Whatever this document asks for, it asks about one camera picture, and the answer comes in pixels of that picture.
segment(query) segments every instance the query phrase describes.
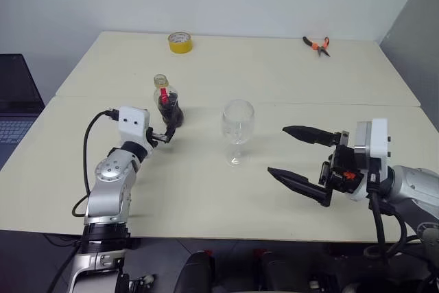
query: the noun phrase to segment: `wine glass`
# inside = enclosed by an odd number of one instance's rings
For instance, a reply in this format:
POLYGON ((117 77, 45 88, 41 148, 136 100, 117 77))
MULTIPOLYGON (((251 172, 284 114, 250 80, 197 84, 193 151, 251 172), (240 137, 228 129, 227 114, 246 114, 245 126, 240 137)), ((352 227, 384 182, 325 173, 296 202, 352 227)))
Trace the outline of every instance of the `wine glass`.
POLYGON ((222 113, 222 133, 229 143, 226 157, 229 165, 241 165, 248 155, 243 144, 252 137, 254 129, 254 108, 250 102, 234 99, 227 103, 222 113))

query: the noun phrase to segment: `laptop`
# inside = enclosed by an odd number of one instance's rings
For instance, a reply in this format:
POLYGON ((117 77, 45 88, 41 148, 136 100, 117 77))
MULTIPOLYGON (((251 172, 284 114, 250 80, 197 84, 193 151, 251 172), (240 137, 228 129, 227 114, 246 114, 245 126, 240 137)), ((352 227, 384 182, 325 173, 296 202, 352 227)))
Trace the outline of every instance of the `laptop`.
POLYGON ((22 54, 0 54, 0 169, 44 109, 22 54))

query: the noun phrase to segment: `laptop keyboard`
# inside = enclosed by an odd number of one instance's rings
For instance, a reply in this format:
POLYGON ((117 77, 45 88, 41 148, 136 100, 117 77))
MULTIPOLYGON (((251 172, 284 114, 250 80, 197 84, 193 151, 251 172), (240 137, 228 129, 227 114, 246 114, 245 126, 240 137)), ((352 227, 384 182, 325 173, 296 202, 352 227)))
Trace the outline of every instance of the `laptop keyboard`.
POLYGON ((33 121, 0 121, 0 144, 20 142, 33 123, 33 121))

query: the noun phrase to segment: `dark liquid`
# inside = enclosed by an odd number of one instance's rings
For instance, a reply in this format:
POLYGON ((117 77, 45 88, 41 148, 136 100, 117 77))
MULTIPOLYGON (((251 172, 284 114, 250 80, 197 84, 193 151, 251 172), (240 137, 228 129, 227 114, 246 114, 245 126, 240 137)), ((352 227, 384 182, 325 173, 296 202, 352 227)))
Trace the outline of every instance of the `dark liquid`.
POLYGON ((184 117, 183 112, 178 106, 177 94, 170 93, 166 104, 163 104, 162 97, 159 96, 157 104, 166 126, 174 124, 175 127, 180 127, 183 124, 184 117))

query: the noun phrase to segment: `white wall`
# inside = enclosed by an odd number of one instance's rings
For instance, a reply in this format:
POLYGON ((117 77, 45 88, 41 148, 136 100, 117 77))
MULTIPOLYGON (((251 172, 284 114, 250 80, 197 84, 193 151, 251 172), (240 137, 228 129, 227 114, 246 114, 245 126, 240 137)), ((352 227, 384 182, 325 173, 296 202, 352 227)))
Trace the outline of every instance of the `white wall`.
POLYGON ((406 1, 0 0, 0 52, 25 54, 47 101, 101 30, 381 40, 406 1))

